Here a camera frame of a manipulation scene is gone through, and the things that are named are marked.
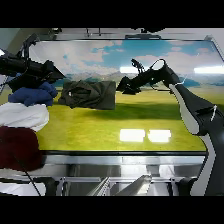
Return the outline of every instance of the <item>landscape printed mat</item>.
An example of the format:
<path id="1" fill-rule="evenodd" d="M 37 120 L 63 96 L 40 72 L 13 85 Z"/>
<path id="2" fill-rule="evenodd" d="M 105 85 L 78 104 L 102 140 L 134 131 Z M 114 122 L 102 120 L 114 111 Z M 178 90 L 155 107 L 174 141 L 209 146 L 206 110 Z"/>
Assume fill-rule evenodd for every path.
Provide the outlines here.
<path id="1" fill-rule="evenodd" d="M 121 67 L 131 67 L 135 58 L 145 68 L 163 58 L 186 80 L 184 85 L 194 94 L 218 105 L 224 111 L 223 74 L 197 74 L 194 68 L 221 66 L 222 60 L 210 41 L 165 40 L 92 40 L 40 42 L 32 46 L 32 60 L 52 60 L 71 81 L 111 80 L 117 84 L 123 76 Z M 68 151 L 205 151 L 199 137 L 191 135 L 179 112 L 174 95 L 152 90 L 148 85 L 136 95 L 116 92 L 115 110 L 70 109 L 59 105 L 63 81 L 55 84 L 59 90 L 54 105 L 48 107 L 49 123 L 37 133 L 41 150 Z M 163 88 L 161 83 L 156 88 Z M 0 104 L 7 102 L 10 89 L 0 95 Z M 141 142 L 122 141 L 121 129 L 141 129 Z M 169 130 L 167 142 L 152 142 L 150 130 Z"/>

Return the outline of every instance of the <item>blue cloth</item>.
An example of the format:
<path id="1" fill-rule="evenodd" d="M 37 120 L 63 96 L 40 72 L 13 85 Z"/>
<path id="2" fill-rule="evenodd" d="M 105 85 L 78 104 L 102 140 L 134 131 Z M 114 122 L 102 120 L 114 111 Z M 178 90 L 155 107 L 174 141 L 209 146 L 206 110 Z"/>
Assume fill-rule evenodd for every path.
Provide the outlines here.
<path id="1" fill-rule="evenodd" d="M 53 98 L 57 96 L 57 90 L 49 84 L 44 82 L 38 87 L 38 89 L 29 89 L 22 87 L 8 96 L 10 103 L 22 103 L 25 106 L 31 106 L 34 104 L 45 104 L 46 106 L 52 106 Z"/>

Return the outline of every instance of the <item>dark red fabric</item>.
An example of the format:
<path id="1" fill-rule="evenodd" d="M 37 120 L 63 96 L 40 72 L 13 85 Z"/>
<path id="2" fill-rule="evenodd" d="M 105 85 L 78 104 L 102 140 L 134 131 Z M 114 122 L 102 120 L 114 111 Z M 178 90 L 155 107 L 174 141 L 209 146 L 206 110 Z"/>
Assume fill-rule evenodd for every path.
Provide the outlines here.
<path id="1" fill-rule="evenodd" d="M 41 167 L 42 153 L 33 130 L 0 127 L 0 168 L 23 171 L 13 155 L 24 164 L 27 171 Z"/>

